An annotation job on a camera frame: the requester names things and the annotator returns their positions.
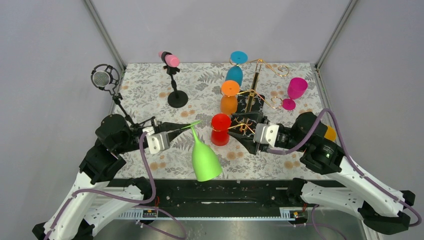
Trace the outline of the red plastic wine glass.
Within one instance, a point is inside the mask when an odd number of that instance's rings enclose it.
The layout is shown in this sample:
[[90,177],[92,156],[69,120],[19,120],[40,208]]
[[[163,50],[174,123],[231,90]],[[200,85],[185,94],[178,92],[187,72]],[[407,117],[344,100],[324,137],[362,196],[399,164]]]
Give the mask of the red plastic wine glass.
[[224,113],[218,113],[211,119],[211,142],[216,146],[225,146],[229,140],[230,135],[228,134],[229,127],[231,126],[231,119]]

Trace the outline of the orange plastic wine glass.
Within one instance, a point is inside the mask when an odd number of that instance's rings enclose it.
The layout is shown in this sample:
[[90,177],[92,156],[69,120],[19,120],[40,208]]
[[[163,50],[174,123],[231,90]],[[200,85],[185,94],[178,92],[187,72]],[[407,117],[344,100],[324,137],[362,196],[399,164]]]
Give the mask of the orange plastic wine glass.
[[223,114],[231,115],[237,111],[237,94],[240,92],[239,84],[234,80],[226,80],[221,86],[222,98],[220,110]]

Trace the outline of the green plastic wine glass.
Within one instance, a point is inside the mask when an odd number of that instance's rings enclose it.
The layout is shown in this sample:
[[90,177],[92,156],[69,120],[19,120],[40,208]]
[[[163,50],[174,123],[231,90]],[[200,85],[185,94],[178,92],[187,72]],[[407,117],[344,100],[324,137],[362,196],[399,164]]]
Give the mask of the green plastic wine glass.
[[196,120],[181,129],[190,128],[193,135],[194,145],[191,161],[196,180],[198,182],[207,182],[218,177],[223,172],[223,169],[218,156],[212,148],[198,138],[195,126],[201,122],[201,120]]

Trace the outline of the blue plastic wine glass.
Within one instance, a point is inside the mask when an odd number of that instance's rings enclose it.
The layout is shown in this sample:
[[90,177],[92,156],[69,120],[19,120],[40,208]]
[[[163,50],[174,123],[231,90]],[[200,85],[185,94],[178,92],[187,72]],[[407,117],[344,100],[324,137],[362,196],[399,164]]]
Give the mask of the blue plastic wine glass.
[[243,51],[234,51],[230,54],[229,58],[233,66],[228,70],[225,80],[235,81],[241,87],[243,82],[243,70],[240,65],[248,61],[248,55]]

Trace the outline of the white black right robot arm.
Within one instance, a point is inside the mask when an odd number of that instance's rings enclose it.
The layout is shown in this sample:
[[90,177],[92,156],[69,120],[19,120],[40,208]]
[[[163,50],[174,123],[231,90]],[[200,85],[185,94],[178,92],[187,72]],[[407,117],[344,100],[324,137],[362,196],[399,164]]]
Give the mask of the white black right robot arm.
[[340,192],[294,178],[286,190],[291,205],[327,206],[357,217],[384,235],[401,233],[413,226],[405,210],[413,206],[415,194],[396,190],[363,169],[347,153],[343,142],[335,142],[337,131],[323,124],[320,115],[304,112],[291,127],[270,123],[260,112],[233,114],[230,120],[229,134],[249,153],[301,152],[300,162],[308,170],[347,188]]

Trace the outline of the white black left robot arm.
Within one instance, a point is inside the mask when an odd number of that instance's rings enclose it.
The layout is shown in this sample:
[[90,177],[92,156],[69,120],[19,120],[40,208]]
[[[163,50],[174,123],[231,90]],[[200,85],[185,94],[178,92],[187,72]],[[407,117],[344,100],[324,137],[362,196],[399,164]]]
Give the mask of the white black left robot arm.
[[[106,116],[95,133],[97,139],[88,150],[76,179],[60,208],[46,222],[35,225],[33,234],[39,240],[91,240],[116,217],[137,205],[157,203],[156,186],[151,173],[130,178],[120,195],[107,194],[105,188],[126,164],[124,153],[148,149],[152,154],[169,149],[170,143],[186,131],[188,124],[157,122],[128,124],[119,114]],[[97,208],[97,196],[109,201]]]

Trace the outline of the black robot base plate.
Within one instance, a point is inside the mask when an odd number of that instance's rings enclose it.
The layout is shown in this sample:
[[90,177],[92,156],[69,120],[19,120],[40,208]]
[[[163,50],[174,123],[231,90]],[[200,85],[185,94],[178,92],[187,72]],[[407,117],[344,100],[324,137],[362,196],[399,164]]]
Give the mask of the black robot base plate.
[[290,199],[289,180],[156,180],[148,203],[181,218],[278,217],[281,208],[303,210],[312,203]]

